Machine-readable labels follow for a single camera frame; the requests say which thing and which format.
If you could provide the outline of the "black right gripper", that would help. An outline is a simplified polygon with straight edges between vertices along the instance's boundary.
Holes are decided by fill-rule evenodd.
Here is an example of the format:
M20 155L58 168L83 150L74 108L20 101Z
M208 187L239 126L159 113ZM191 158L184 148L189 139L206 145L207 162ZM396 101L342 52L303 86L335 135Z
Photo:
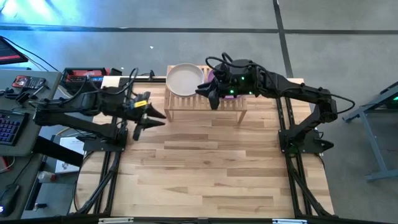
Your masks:
M252 60L234 60L229 65L220 63L215 68L216 83L202 83L195 90L197 94L208 97L212 110L218 109L220 97L258 93L256 87L258 69Z

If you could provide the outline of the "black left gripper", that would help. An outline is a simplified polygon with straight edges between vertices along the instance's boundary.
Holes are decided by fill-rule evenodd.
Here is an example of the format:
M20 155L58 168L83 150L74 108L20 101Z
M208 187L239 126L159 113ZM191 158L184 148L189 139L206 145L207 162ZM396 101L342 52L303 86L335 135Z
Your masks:
M150 117L166 119L167 117L161 112L157 111L151 103L149 103L150 92L145 91L143 93L138 93L135 97L132 97L132 94L125 94L124 103L123 103L123 111L126 115L126 119L131 121L139 121L134 128L134 132L132 135L133 140L138 141L141 135L141 132L148 128L153 128L157 126L163 126L165 123L152 119L142 119L146 114ZM148 102L147 105L135 108L134 103L137 101L146 100Z

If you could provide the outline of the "purple plate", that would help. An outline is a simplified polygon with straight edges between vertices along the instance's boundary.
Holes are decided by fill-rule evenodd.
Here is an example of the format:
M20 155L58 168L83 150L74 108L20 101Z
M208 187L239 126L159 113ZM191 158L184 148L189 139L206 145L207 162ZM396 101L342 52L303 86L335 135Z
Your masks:
M217 99L237 100L241 95L237 95L232 79L222 79L221 75L215 75L215 71L211 70L208 74L207 82L210 84L211 91Z

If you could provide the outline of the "beige grey plate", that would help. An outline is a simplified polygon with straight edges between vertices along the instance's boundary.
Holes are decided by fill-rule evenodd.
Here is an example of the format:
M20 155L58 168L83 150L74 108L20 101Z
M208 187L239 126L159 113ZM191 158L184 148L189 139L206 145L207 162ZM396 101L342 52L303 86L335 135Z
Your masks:
M190 97L196 94L198 85L203 84L205 75L196 65L181 63L171 68L166 75L167 88L177 96Z

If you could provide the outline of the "wooden slatted shelf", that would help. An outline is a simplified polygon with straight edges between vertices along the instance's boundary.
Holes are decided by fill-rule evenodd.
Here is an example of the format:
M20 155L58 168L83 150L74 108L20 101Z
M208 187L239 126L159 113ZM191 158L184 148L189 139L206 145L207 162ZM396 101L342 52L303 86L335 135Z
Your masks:
M206 65L197 65L205 75L205 81L207 81L208 74L212 70ZM173 68L174 65L167 67L167 72ZM172 121L174 113L176 111L211 111L208 98L195 94L190 97L181 97L174 95L166 85L165 96L164 96L164 111L168 121ZM246 112L247 102L245 97L238 98L237 100L220 100L218 111L230 111L235 112L237 115L238 123L241 123Z

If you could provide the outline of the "red tool case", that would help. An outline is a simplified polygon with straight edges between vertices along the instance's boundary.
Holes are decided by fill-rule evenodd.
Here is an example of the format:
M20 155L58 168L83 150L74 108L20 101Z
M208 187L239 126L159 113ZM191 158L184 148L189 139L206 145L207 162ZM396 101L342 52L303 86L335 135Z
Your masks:
M65 68L60 81L62 86L70 95L74 95L84 84L86 76L98 87L101 88L103 77L110 75L109 68Z

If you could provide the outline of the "white booklet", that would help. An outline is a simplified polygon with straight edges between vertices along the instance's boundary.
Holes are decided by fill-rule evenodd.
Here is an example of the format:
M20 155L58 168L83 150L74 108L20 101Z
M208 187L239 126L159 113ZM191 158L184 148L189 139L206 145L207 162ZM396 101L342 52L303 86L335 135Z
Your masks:
M63 137L60 138L60 145L68 148L72 151L75 151L81 155L84 155L84 142L78 140L76 137ZM79 171L78 166L73 166L71 164L68 164L66 162L57 160L56 166L55 166L55 173L56 174L64 174L64 173L70 173L70 172L78 172Z

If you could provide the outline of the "black desk support beam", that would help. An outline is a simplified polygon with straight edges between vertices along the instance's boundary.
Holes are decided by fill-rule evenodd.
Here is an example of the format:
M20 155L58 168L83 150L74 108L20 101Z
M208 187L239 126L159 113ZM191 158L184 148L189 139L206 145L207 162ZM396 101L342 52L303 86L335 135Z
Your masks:
M83 154L70 150L41 136L37 138L32 152L43 154L77 167L80 167L83 162Z

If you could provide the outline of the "white label strip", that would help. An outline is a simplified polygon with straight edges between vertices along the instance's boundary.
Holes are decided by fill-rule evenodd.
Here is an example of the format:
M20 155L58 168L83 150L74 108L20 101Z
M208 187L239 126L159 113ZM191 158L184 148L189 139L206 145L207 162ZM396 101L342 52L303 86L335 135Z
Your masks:
M308 224L308 221L300 219L275 218L272 220L272 224Z
M134 219L129 217L100 218L98 224L133 224Z

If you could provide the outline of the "clear bottle red cap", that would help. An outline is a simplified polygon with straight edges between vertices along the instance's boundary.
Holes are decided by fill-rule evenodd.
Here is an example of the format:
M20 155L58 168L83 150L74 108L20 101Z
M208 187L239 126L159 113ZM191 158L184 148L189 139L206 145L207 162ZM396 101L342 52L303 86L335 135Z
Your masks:
M50 183L54 182L57 178L57 175L52 172L40 171L37 175L37 179L40 183Z

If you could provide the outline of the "black handheld tool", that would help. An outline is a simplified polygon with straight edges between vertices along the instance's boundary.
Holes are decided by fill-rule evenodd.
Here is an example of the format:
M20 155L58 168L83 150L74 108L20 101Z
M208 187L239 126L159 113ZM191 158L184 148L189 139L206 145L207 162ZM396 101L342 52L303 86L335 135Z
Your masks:
M46 85L39 86L33 93L30 92L30 88L23 88L19 95L16 97L15 101L19 105L23 105L27 100L35 100L37 99L38 93L42 90L47 89Z

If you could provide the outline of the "red black handheld device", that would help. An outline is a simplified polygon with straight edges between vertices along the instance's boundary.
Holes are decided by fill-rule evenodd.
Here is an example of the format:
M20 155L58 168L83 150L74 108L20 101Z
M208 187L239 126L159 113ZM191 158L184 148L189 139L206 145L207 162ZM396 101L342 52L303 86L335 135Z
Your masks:
M12 83L12 87L38 90L45 82L45 78L18 75Z

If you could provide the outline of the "backlit black keyboard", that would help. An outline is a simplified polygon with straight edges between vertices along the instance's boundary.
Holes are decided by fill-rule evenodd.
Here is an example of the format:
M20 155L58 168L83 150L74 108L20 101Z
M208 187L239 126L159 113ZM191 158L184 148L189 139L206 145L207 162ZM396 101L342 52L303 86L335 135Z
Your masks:
M0 144L15 146L28 118L29 113L0 110Z

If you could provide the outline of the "black computer mouse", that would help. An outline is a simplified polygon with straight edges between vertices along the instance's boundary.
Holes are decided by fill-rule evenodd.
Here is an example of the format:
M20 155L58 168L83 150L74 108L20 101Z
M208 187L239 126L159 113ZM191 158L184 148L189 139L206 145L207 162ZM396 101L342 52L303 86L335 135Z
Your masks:
M0 217L8 217L14 211L19 190L18 184L6 186L0 195Z

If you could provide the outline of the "grey metal stand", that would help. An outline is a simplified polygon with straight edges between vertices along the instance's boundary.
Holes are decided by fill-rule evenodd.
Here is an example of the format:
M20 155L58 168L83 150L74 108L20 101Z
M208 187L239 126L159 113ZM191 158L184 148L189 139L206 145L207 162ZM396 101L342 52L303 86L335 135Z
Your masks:
M373 133L368 120L369 114L377 113L398 113L398 81L379 92L377 97L369 103L359 106L353 112L343 117L343 121L350 123L353 119L359 118L369 139L373 154L379 167L379 172L366 176L367 181L389 179L398 177L398 169L388 169L381 154L381 148L377 142L377 136Z

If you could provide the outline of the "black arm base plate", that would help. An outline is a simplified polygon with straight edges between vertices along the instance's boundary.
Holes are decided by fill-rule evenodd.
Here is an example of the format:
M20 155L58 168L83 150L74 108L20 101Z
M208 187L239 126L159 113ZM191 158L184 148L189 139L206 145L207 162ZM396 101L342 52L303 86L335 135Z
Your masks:
M122 152L127 143L128 130L117 130L111 137L88 136L79 137L84 142L84 151Z
M332 142L324 140L322 137L323 132L319 132L317 129L314 129L306 134L305 139L302 142L296 143L293 142L293 140L288 139L287 130L280 130L280 150L282 153L286 154L319 154L334 147Z

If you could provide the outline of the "black aluminium table frame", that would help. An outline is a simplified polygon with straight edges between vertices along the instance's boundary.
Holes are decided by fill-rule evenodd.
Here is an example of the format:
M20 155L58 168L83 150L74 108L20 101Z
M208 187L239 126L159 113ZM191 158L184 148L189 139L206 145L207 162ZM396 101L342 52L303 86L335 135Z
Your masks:
M292 218L278 132L285 101L246 97L229 111L176 111L122 153L114 217Z

